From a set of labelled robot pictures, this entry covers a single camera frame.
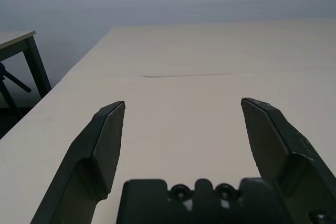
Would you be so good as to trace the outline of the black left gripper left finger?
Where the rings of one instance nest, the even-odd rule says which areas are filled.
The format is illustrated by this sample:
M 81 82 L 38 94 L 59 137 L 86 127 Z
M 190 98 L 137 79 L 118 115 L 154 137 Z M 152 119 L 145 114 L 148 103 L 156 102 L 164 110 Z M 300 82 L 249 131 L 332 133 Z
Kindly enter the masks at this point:
M 111 193 L 121 150 L 125 103 L 102 107 L 68 148 L 32 223 L 91 223 Z

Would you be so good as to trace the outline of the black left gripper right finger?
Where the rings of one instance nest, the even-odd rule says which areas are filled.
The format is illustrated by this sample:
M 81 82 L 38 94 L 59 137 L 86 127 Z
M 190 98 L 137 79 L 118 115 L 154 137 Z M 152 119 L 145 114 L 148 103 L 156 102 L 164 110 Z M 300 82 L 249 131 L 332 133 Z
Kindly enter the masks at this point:
M 258 171 L 293 223 L 335 223 L 335 176 L 308 139 L 269 103 L 243 98 L 241 107 Z

